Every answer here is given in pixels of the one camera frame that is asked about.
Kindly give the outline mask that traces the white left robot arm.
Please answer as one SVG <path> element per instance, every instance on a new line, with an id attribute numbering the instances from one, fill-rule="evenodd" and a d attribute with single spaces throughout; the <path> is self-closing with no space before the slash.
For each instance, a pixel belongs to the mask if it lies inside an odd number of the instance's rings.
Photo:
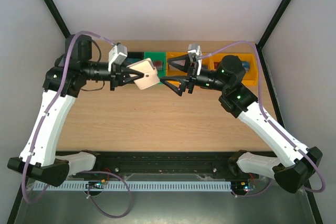
<path id="1" fill-rule="evenodd" d="M 71 35 L 66 39 L 66 52 L 45 75 L 43 99 L 29 140 L 7 167 L 47 185 L 60 186 L 68 176 L 93 169 L 96 154 L 83 151 L 69 156 L 56 156 L 56 146 L 70 108 L 88 80 L 108 81 L 110 89 L 123 86 L 144 76 L 124 63 L 126 46 L 117 43 L 109 52 L 108 62 L 92 61 L 94 41 L 89 35 Z"/>

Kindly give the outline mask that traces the beige leather card holder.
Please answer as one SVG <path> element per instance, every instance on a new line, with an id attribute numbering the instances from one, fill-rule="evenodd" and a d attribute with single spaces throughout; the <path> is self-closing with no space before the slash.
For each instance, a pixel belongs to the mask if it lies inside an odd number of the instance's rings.
<path id="1" fill-rule="evenodd" d="M 160 83 L 158 71 L 150 58 L 130 64 L 127 68 L 143 73 L 142 78 L 134 80 L 134 83 L 140 90 L 150 88 Z"/>

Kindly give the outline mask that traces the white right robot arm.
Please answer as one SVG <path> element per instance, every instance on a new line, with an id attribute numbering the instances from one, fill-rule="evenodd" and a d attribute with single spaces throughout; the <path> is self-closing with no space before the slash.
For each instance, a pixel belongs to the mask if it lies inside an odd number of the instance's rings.
<path id="1" fill-rule="evenodd" d="M 226 55 L 216 70 L 191 62 L 187 55 L 169 60 L 184 76 L 161 77 L 160 81 L 177 95 L 192 93 L 195 86 L 221 92 L 222 108 L 249 126 L 274 152 L 275 157 L 239 151 L 229 159 L 229 172 L 239 178 L 245 173 L 268 177 L 285 191 L 296 193 L 317 172 L 322 152 L 309 148 L 288 133 L 261 105 L 260 100 L 242 83 L 246 73 L 241 60 Z"/>

